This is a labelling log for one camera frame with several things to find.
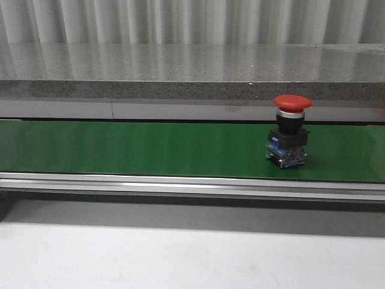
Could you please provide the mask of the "grey stone countertop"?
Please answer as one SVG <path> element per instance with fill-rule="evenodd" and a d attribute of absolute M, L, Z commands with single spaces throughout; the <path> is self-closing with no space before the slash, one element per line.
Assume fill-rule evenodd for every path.
<path fill-rule="evenodd" d="M 384 100 L 384 46 L 13 43 L 1 98 Z"/>

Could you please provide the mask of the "red mushroom push button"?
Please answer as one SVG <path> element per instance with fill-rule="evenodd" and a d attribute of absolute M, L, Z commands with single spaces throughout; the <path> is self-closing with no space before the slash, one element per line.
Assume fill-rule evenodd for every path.
<path fill-rule="evenodd" d="M 310 133 L 303 128 L 304 110 L 312 102 L 300 95 L 279 95 L 273 102 L 278 106 L 277 126 L 269 131 L 266 158 L 282 169 L 302 165 L 306 162 Z"/>

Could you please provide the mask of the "green conveyor belt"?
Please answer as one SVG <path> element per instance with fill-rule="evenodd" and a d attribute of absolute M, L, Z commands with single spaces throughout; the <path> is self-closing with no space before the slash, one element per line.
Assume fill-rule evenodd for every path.
<path fill-rule="evenodd" d="M 306 163 L 265 157 L 270 124 L 2 120 L 5 172 L 384 181 L 384 126 L 309 125 Z"/>

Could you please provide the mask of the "white pleated curtain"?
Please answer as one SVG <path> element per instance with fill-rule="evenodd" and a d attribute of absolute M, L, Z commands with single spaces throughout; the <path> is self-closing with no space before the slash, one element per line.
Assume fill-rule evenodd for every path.
<path fill-rule="evenodd" d="M 2 43 L 383 43 L 383 1 L 2 1 Z"/>

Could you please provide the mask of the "white conveyor back rail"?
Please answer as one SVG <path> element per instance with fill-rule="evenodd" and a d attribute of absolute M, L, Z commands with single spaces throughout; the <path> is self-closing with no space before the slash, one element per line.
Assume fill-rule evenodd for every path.
<path fill-rule="evenodd" d="M 272 101 L 188 101 L 154 99 L 1 100 L 4 119 L 273 121 Z M 384 101 L 313 101 L 311 122 L 383 122 Z"/>

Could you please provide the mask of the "aluminium conveyor front rail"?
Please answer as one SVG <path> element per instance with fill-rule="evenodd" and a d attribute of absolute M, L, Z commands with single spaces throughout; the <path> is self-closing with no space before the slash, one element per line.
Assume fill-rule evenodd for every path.
<path fill-rule="evenodd" d="M 384 184 L 246 178 L 1 173 L 2 192 L 384 203 Z"/>

